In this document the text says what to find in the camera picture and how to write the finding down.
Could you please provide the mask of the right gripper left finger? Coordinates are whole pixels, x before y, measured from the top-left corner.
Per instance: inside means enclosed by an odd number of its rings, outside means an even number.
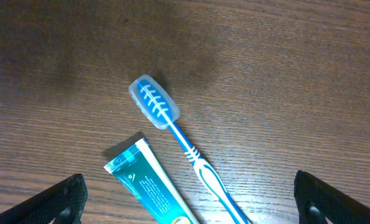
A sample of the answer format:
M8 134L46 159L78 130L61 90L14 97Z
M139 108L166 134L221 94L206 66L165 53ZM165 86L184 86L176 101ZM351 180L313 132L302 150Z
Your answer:
M88 190L82 174L74 174L0 213L0 223L81 224Z

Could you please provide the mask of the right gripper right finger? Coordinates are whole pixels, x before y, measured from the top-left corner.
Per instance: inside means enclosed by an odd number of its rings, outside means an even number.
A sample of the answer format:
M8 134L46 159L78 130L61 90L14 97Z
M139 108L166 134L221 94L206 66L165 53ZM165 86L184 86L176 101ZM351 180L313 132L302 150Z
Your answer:
M367 223L370 208L308 172L299 170L294 180L299 223Z

